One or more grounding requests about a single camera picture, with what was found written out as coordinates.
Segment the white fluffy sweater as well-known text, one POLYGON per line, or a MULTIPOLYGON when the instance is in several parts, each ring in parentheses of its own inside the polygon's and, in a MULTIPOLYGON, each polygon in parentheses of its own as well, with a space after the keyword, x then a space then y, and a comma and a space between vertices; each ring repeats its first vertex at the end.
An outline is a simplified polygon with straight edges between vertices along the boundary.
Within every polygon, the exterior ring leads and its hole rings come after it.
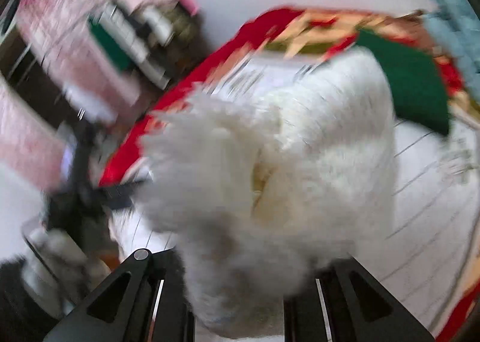
POLYGON ((391 90, 366 48, 261 97, 191 94, 142 138, 137 203, 176 236, 195 317, 229 339, 276 335, 313 274, 381 242, 394 211, 391 90))

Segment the white checked floral mat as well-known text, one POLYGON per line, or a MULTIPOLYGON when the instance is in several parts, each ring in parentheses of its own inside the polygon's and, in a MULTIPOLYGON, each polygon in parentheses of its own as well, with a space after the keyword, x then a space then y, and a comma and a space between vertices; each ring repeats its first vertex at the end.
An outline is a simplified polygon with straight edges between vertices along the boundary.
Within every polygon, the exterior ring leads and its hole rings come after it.
MULTIPOLYGON (((227 86, 270 90, 293 84, 319 69, 301 56, 246 56, 228 74, 227 86)), ((434 336, 478 277, 467 277, 479 248, 479 122, 449 107, 447 138, 400 118, 395 124, 400 174, 395 188, 393 232, 372 256, 360 257, 370 271, 434 336)), ((173 247, 175 236, 146 229, 142 213, 115 218, 123 249, 152 252, 173 247)))

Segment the pink stacked textiles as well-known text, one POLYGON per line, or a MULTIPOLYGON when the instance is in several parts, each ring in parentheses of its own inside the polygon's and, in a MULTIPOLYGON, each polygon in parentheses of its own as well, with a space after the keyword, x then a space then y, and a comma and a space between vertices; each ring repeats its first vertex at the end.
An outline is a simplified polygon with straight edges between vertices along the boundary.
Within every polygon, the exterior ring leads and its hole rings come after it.
POLYGON ((1 162, 39 190, 60 180, 63 123, 79 114, 122 137, 147 107, 139 73, 119 71, 89 31, 109 0, 1 0, 1 162))

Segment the pile of clothes on rack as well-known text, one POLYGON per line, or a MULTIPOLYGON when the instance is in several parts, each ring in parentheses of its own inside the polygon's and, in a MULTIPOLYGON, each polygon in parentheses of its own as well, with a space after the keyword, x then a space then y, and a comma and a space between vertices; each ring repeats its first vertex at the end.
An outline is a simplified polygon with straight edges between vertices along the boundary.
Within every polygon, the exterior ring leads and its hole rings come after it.
POLYGON ((99 49, 122 74, 167 90, 207 56, 195 0, 105 0, 88 16, 99 49))

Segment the red floral blanket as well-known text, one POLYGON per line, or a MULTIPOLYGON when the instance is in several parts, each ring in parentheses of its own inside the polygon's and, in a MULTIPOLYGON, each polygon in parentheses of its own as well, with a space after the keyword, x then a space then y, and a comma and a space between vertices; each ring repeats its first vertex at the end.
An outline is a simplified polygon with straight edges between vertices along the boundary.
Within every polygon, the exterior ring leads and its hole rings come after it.
MULTIPOLYGON (((464 78, 450 52, 432 39, 419 13, 403 17, 350 9, 272 9, 245 23, 233 39, 193 69, 176 87, 164 93, 155 110, 177 112, 193 85, 212 86, 248 54, 273 51, 284 55, 312 55, 327 60, 357 40, 359 29, 430 56, 439 69, 450 109, 456 121, 479 130, 479 107, 465 90, 464 78)), ((404 297, 403 302, 420 303, 425 309, 418 318, 431 324, 437 341, 454 341, 479 324, 479 224, 470 223, 460 233, 459 210, 442 223, 440 232, 425 234, 424 243, 402 264, 383 276, 388 282, 401 273, 413 274, 440 253, 447 244, 447 258, 433 262, 428 274, 404 297)))

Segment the light blue quilted duvet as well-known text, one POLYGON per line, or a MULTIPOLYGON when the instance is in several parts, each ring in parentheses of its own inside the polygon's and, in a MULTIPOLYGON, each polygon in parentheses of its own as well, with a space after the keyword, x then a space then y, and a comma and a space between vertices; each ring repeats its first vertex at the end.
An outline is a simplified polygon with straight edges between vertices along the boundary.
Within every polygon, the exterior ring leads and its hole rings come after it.
POLYGON ((427 31, 447 50, 465 79, 471 96, 479 99, 479 17, 468 0, 435 0, 438 8, 424 17, 427 31))

